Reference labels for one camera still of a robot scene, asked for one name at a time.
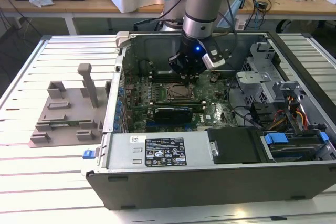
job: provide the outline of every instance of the table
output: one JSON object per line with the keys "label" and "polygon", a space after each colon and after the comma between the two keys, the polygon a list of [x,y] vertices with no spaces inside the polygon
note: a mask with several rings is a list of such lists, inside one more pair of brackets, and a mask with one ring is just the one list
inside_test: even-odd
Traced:
{"label": "table", "polygon": [[[271,0],[271,2],[272,9],[266,14],[265,19],[335,20],[336,17],[336,5],[326,0]],[[251,13],[253,1],[246,0],[244,9]],[[238,19],[246,20],[248,17],[249,15],[243,13],[238,14]]]}
{"label": "table", "polygon": [[[28,1],[12,1],[25,17],[63,18],[70,35],[78,34],[74,18],[152,18],[159,17],[163,9],[163,5],[151,5],[141,7],[136,12],[120,13],[111,0],[55,1],[55,5],[43,8],[35,7]],[[21,17],[8,0],[0,0],[0,7],[7,17]],[[244,8],[239,10],[237,19],[247,20],[252,12],[253,3],[247,0]],[[336,6],[326,0],[272,0],[272,10],[265,19],[334,20],[335,16]]]}
{"label": "table", "polygon": [[[293,49],[297,50],[296,55],[306,68],[310,68],[309,57],[318,64],[324,63],[323,56],[318,55],[322,49],[309,49],[299,34],[281,36],[289,46],[296,47]],[[104,87],[105,81],[113,78],[111,69],[117,54],[115,40],[113,35],[53,36],[50,40],[42,40],[0,99],[1,223],[109,220],[113,224],[271,224],[271,216],[288,218],[281,222],[283,224],[336,222],[336,186],[312,200],[108,211],[83,176],[96,162],[82,160],[81,154],[97,145],[29,148],[29,137],[48,97],[49,82],[61,80],[66,88],[83,87],[77,65],[90,63],[95,85]],[[311,55],[301,54],[300,50],[309,50]]]}

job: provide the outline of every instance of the barcode label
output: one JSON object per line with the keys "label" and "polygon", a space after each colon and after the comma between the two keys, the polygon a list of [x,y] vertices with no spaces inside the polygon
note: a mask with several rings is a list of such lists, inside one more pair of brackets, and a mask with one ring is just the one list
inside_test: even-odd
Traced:
{"label": "barcode label", "polygon": [[131,136],[130,142],[131,143],[144,143],[146,140],[146,136]]}

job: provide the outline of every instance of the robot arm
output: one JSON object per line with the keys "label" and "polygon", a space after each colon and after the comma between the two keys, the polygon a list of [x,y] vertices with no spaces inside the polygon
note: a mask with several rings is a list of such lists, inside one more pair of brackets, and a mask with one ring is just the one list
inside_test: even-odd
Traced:
{"label": "robot arm", "polygon": [[225,64],[229,57],[212,37],[222,0],[187,0],[179,51],[169,65],[183,79],[192,81],[206,69]]}

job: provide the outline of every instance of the vent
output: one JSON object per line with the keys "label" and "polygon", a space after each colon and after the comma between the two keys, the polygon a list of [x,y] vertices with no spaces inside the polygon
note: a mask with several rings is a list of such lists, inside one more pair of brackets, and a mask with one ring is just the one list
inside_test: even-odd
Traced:
{"label": "vent", "polygon": [[259,96],[260,102],[262,103],[267,103],[267,96],[265,95],[265,93],[262,91],[260,96]]}
{"label": "vent", "polygon": [[253,102],[256,101],[256,99],[252,95],[250,95],[249,97],[245,97],[245,100],[247,105],[251,105]]}
{"label": "vent", "polygon": [[244,64],[242,70],[243,70],[244,72],[251,72],[251,71],[252,71],[252,67],[251,67],[251,65],[250,65],[247,61],[245,61],[245,64]]}

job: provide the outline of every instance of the blue tab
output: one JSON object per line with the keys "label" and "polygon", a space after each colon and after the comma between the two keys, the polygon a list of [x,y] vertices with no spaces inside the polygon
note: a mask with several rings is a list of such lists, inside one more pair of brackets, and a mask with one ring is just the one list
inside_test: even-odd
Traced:
{"label": "blue tab", "polygon": [[328,135],[325,132],[320,132],[320,137],[322,138],[322,140],[326,143],[329,140]]}
{"label": "blue tab", "polygon": [[268,133],[265,136],[265,140],[267,144],[287,144],[288,139],[285,133]]}
{"label": "blue tab", "polygon": [[94,150],[85,150],[83,155],[83,159],[95,159],[96,158],[96,151]]}

